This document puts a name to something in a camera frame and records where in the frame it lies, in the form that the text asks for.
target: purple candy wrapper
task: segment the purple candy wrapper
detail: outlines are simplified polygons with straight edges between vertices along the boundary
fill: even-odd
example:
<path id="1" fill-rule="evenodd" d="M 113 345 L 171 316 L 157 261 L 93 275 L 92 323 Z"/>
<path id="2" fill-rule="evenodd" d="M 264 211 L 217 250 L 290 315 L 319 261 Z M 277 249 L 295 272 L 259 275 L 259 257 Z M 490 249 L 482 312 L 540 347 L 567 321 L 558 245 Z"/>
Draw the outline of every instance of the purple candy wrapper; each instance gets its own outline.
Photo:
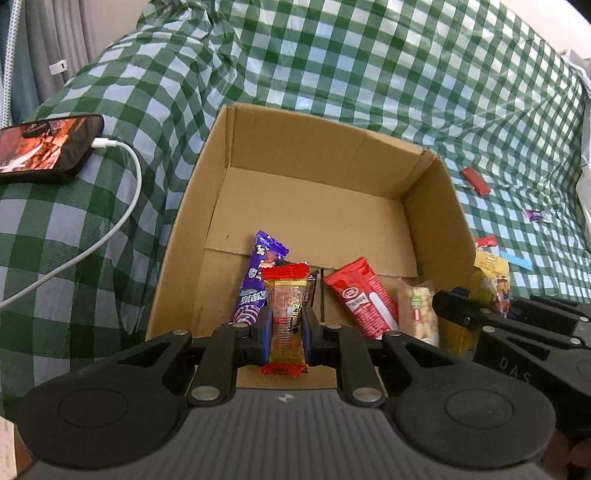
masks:
<path id="1" fill-rule="evenodd" d="M 267 291 L 261 280 L 261 268 L 274 267 L 275 262 L 283 260 L 288 253 L 289 250 L 268 233 L 261 230 L 256 233 L 255 248 L 240 285 L 233 322 L 248 325 L 256 322 L 256 317 L 267 299 Z"/>

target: cardboard box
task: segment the cardboard box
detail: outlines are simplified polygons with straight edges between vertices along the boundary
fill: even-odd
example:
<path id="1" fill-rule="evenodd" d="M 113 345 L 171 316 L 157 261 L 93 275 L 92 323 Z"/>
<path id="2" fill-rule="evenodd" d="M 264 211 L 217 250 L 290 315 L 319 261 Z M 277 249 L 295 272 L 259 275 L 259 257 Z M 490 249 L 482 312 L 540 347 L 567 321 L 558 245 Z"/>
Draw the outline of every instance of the cardboard box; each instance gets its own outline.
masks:
<path id="1" fill-rule="evenodd" d="M 257 230 L 323 276 L 364 256 L 386 288 L 394 277 L 470 285 L 473 239 L 435 154 L 314 116 L 234 104 L 219 114 L 184 194 L 148 337 L 178 328 L 205 336 L 230 321 Z M 352 324 L 324 286 L 316 306 L 321 320 Z M 440 336 L 455 352 L 465 341 L 445 320 Z M 268 383 L 246 370 L 250 384 Z M 278 388 L 310 388 L 328 377 L 273 378 Z"/>

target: white cable clip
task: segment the white cable clip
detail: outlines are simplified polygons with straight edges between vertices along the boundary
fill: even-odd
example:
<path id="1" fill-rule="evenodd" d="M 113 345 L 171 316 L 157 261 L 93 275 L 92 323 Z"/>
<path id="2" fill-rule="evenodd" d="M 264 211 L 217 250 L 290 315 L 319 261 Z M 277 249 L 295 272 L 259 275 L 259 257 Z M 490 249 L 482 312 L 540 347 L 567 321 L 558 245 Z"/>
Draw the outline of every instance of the white cable clip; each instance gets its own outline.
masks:
<path id="1" fill-rule="evenodd" d="M 58 73 L 65 72 L 68 69 L 68 62 L 66 59 L 60 60 L 53 65 L 49 65 L 49 73 L 52 75 L 57 75 Z"/>

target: gray curtain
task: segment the gray curtain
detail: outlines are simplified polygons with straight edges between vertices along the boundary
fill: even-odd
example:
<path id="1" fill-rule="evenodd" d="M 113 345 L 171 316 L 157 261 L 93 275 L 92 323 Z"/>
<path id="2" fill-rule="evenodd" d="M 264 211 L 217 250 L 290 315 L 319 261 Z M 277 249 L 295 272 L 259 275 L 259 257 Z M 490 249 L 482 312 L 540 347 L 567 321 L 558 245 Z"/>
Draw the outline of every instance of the gray curtain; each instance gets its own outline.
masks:
<path id="1" fill-rule="evenodd" d="M 2 2 L 0 4 L 0 50 L 2 52 L 2 65 L 4 65 L 4 56 L 6 55 L 11 8 L 12 1 Z M 33 65 L 29 54 L 28 38 L 28 28 L 25 18 L 24 15 L 21 15 L 15 51 L 14 75 L 12 78 L 11 114 L 12 121 L 15 124 L 26 121 L 40 104 L 35 87 Z"/>
<path id="2" fill-rule="evenodd" d="M 12 119 L 18 124 L 64 86 L 96 56 L 86 1 L 24 0 L 12 84 Z M 10 6 L 0 0 L 0 48 L 4 64 Z M 66 60 L 68 69 L 52 75 L 49 65 Z"/>

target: red candy wrapper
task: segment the red candy wrapper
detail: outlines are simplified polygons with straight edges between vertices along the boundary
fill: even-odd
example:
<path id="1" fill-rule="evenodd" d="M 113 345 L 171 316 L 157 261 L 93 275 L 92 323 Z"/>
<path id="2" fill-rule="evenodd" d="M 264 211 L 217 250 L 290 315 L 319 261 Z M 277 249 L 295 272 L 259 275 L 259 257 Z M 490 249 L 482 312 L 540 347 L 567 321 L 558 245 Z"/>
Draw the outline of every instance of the red candy wrapper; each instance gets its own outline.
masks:
<path id="1" fill-rule="evenodd" d="M 482 177 L 478 175 L 474 168 L 466 167 L 463 170 L 460 170 L 460 173 L 464 175 L 464 178 L 474 187 L 474 190 L 476 190 L 477 194 L 481 197 L 484 197 L 491 192 L 491 188 L 484 180 L 482 180 Z"/>
<path id="2" fill-rule="evenodd" d="M 367 338 L 382 338 L 398 330 L 398 306 L 365 258 L 360 258 L 324 279 L 351 311 Z"/>
<path id="3" fill-rule="evenodd" d="M 474 240 L 477 247 L 496 247 L 496 238 L 494 235 L 484 236 Z"/>
<path id="4" fill-rule="evenodd" d="M 301 311 L 308 285 L 308 265 L 290 264 L 261 269 L 273 316 L 269 364 L 264 374 L 297 377 L 306 368 L 301 342 Z"/>

